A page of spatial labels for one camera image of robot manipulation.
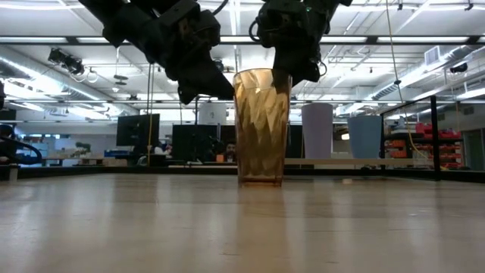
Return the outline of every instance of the wire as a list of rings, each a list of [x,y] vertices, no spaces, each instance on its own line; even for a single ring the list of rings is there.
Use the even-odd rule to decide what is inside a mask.
[[[0,136],[0,140],[3,140],[6,143],[10,143],[11,145],[15,145],[17,147],[20,146],[20,147],[27,148],[29,150],[32,150],[36,154],[36,157],[34,158],[34,160],[32,160],[32,159],[27,160],[25,158],[18,158],[16,155],[12,155],[11,153],[9,153],[7,151],[0,150],[0,155],[3,155],[5,157],[7,157],[8,159],[10,159],[11,163],[17,163],[17,164],[22,164],[22,165],[34,165],[34,164],[38,164],[42,161],[42,154],[40,153],[40,151],[37,148],[35,148],[35,147],[33,147],[29,144],[13,140],[13,139],[5,137],[5,136]]]
[[[75,81],[77,81],[78,83],[82,83],[84,80],[86,80],[86,77],[84,77],[82,80],[78,80],[74,77],[73,74],[69,73],[69,77]]]
[[[223,0],[221,5],[219,7],[217,7],[214,11],[212,11],[212,14],[214,16],[217,15],[219,12],[222,11],[222,9],[227,5],[228,2],[229,2],[229,0]]]
[[[323,76],[327,75],[328,69],[327,65],[324,62],[321,61],[320,64],[325,67],[325,72],[323,74],[320,74],[320,78],[322,78]]]
[[[151,78],[151,80],[152,80],[152,82],[151,82],[152,90],[146,96],[147,103],[150,103],[149,108],[146,109],[147,114],[148,114],[148,110],[150,110],[150,128],[149,128],[149,141],[148,141],[148,143],[149,143],[148,147],[150,147],[150,149],[148,149],[148,153],[147,153],[148,154],[148,157],[147,157],[147,166],[148,167],[150,167],[150,152],[152,150],[151,145],[152,145],[152,128],[153,128],[153,86],[154,86],[154,83],[155,83],[154,82],[155,67],[152,67],[151,64],[149,66],[149,75],[150,74],[152,75],[152,78]]]
[[[396,81],[394,82],[394,84],[397,85],[399,98],[401,99],[401,103],[404,104],[405,102],[404,102],[404,99],[402,98],[401,87],[399,86],[399,84],[401,83],[401,80],[399,79],[399,75],[397,73],[396,56],[394,54],[393,28],[391,27],[391,19],[389,16],[389,0],[386,0],[386,16],[387,16],[387,26],[389,27],[389,38],[391,43],[391,55],[393,57],[394,75],[396,76]],[[421,151],[418,150],[418,148],[416,148],[415,142],[412,140],[411,129],[409,128],[408,113],[405,107],[402,108],[402,110],[404,111],[406,129],[408,131],[409,142],[411,143],[412,148],[414,149],[414,151],[416,151],[417,154],[421,155],[425,159],[428,159],[428,157],[424,153],[422,153]]]
[[[251,25],[249,26],[249,38],[251,38],[251,40],[253,40],[254,42],[259,42],[259,38],[256,38],[256,36],[252,33],[252,29],[255,27],[256,25],[256,20],[254,20]]]

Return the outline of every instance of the ceiling light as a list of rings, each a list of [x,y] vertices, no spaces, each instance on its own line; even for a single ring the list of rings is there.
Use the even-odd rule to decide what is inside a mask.
[[[331,43],[338,43],[338,42],[365,42],[367,41],[367,37],[361,36],[323,36],[321,37],[320,43],[322,42],[331,42]]]
[[[222,43],[230,43],[230,42],[250,42],[254,43],[249,36],[221,36]]]
[[[2,4],[0,8],[8,8],[8,9],[15,9],[15,10],[24,10],[24,11],[61,11],[61,10],[71,10],[71,9],[84,9],[83,5],[55,5],[55,6],[48,6],[48,5],[8,5]]]
[[[0,36],[0,42],[4,43],[16,43],[16,42],[25,42],[25,43],[43,43],[43,42],[52,42],[52,43],[67,43],[67,39],[65,37],[5,37]]]
[[[18,106],[18,107],[22,107],[22,108],[27,108],[27,109],[30,109],[30,110],[34,110],[34,111],[44,111],[44,108],[38,106],[38,105],[33,105],[32,103],[28,103],[28,102],[24,102],[23,104],[18,104],[18,103],[14,103],[14,102],[10,102],[11,105],[15,105],[15,106]]]
[[[108,43],[104,37],[77,37],[76,39],[81,43]]]
[[[438,93],[439,91],[436,91],[436,90],[431,90],[431,91],[428,91],[428,92],[425,92],[425,93],[422,93],[414,98],[412,98],[411,100],[414,101],[414,100],[419,100],[419,99],[424,99],[426,97],[429,97],[429,96],[432,96],[436,93]]]
[[[447,37],[447,36],[394,36],[393,42],[466,42],[469,37],[466,36],[456,36],[456,37]],[[377,38],[377,42],[390,42],[390,37],[379,37]]]
[[[79,115],[81,117],[85,118],[91,118],[91,119],[106,119],[106,116],[103,114],[99,114],[98,112],[95,111],[90,111],[84,108],[78,108],[78,107],[73,107],[69,108],[69,112]]]
[[[485,88],[480,88],[472,91],[468,91],[466,93],[461,94],[460,96],[457,96],[457,99],[469,99],[469,98],[474,98],[476,96],[482,96],[485,95]]]

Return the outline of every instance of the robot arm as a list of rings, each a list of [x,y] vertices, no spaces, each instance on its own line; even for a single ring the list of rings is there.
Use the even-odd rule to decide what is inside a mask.
[[[293,86],[302,80],[317,82],[321,77],[321,37],[330,32],[330,21],[338,5],[351,3],[352,0],[264,0],[249,35],[265,48],[275,48],[273,68],[289,73]],[[258,39],[252,33],[256,24]]]
[[[221,41],[214,12],[201,11],[195,0],[80,0],[104,25],[103,36],[115,47],[130,41],[150,63],[161,65],[179,82],[180,101],[197,95],[231,100],[233,87],[217,69],[210,50]],[[276,49],[274,68],[287,72],[293,86],[318,81],[320,39],[330,31],[339,4],[352,0],[264,0],[249,34],[265,48]],[[258,25],[256,39],[252,27]]]
[[[130,41],[145,53],[148,62],[161,65],[168,78],[177,80],[181,102],[188,104],[200,94],[233,98],[233,87],[210,55],[211,48],[221,41],[221,25],[210,11],[201,11],[197,2],[80,2],[103,23],[102,35],[113,46]]]

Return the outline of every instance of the fluorescent light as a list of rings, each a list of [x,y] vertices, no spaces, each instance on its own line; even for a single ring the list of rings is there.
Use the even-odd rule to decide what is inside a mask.
[[[11,105],[18,106],[18,107],[22,107],[22,108],[27,108],[27,109],[30,109],[30,110],[34,110],[34,111],[44,111],[44,108],[42,108],[42,107],[40,107],[38,105],[33,105],[32,103],[28,103],[28,102],[25,102],[24,104],[10,102],[10,104]]]
[[[78,37],[77,38],[78,42],[81,43],[108,43],[107,39],[104,37]]]
[[[82,91],[82,90],[79,90],[79,89],[77,89],[77,88],[74,88],[73,86],[69,86],[69,87],[70,87],[72,90],[74,90],[74,91],[76,91],[76,92],[78,92],[78,93],[81,93],[81,94],[85,95],[86,97],[88,97],[88,98],[90,98],[90,99],[94,99],[94,100],[96,100],[96,101],[97,101],[97,100],[99,100],[99,98],[98,98],[98,97],[93,96],[93,95],[91,95],[91,94],[89,94],[89,93],[86,93],[86,92],[84,92],[84,91]]]
[[[56,42],[56,43],[67,43],[65,37],[4,37],[0,36],[0,42],[14,43],[14,42]]]
[[[467,36],[447,37],[447,36],[394,36],[393,42],[466,42],[469,39]],[[390,37],[378,37],[377,42],[390,42]]]
[[[254,42],[249,36],[221,36],[221,42]]]
[[[460,96],[457,96],[457,99],[469,99],[469,98],[474,98],[476,96],[482,96],[485,95],[485,88],[480,88],[472,91],[468,91],[466,93],[461,94]]]
[[[14,10],[22,10],[22,11],[61,11],[61,10],[72,10],[72,9],[84,9],[83,5],[55,5],[55,6],[48,6],[48,5],[8,5],[8,4],[1,4],[0,8],[7,8],[7,9],[14,9]]]
[[[84,108],[78,108],[78,107],[69,108],[69,112],[71,112],[75,115],[79,115],[81,117],[85,117],[85,118],[106,119],[105,115],[100,114],[100,113],[95,112],[95,111],[87,110],[87,109],[84,109]]]
[[[323,36],[320,42],[365,42],[367,37],[363,36]]]
[[[138,93],[136,96],[141,100],[145,100],[145,101],[147,100],[146,94]],[[173,101],[174,98],[167,93],[155,93],[155,94],[153,94],[153,100],[170,100],[170,101]]]

